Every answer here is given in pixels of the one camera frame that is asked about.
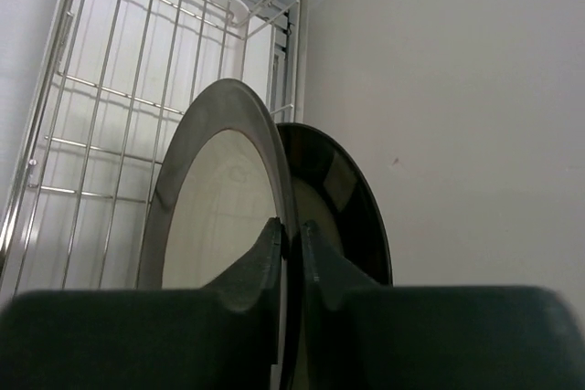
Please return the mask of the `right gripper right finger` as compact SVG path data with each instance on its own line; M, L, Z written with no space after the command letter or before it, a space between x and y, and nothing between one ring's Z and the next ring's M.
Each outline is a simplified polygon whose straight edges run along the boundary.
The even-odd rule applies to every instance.
M301 232L313 389L573 389L577 322L541 288L390 287Z

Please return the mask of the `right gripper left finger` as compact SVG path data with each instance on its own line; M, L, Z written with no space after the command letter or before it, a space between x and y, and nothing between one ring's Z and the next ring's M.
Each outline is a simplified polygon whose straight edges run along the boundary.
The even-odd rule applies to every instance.
M282 224L192 290L46 290L1 313L4 389L274 389Z

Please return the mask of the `dark striped rim plate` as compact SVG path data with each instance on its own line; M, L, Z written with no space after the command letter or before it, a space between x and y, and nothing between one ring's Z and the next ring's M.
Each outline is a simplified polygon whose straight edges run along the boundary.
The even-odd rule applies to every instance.
M314 221L341 255L382 285L393 283L388 235L355 160L333 137L301 123L279 123L300 224Z

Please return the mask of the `grey rimmed beige plate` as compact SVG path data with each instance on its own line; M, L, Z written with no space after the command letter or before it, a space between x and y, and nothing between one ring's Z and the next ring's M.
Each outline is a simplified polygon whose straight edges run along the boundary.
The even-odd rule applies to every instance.
M179 122L154 186L140 290L196 296L199 385L286 389L296 355L290 292L296 205L282 140L237 79L206 87Z

